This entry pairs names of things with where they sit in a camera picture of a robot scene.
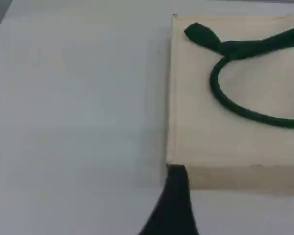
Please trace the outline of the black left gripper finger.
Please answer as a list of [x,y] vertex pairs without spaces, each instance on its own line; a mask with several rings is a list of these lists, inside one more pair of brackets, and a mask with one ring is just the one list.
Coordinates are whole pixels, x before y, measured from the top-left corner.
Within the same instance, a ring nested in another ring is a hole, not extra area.
[[163,191],[141,235],[197,235],[187,170],[183,165],[167,165]]

